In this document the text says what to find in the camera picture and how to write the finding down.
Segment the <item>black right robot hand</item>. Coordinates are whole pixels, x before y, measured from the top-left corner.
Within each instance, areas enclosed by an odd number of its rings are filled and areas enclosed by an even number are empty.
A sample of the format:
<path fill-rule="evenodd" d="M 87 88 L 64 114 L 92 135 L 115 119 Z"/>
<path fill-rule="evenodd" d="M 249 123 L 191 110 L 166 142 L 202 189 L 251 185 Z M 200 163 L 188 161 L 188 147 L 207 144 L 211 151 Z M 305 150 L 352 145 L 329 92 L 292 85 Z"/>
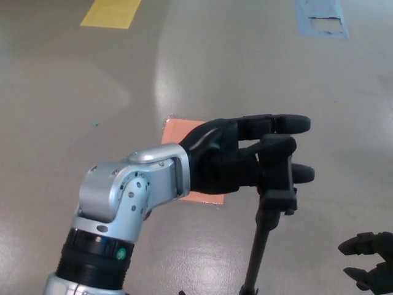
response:
<path fill-rule="evenodd" d="M 354 267 L 346 267 L 344 273 L 356 282 L 361 291 L 373 294 L 389 294 L 392 292 L 392 233 L 373 232 L 359 233 L 338 246 L 338 250 L 346 255 L 378 254 L 384 262 L 370 271 Z"/>

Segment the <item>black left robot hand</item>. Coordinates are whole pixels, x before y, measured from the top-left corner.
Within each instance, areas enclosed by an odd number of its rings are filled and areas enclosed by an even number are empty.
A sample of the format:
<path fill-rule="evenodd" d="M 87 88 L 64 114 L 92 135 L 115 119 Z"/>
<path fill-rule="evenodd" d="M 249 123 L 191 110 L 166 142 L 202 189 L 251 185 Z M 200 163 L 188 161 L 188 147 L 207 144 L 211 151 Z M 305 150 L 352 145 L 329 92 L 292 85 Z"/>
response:
<path fill-rule="evenodd" d="M 180 142 L 189 159 L 191 191 L 287 190 L 311 182 L 311 167 L 290 162 L 297 148 L 293 135 L 310 128 L 309 117 L 295 114 L 214 119 L 195 127 Z"/>

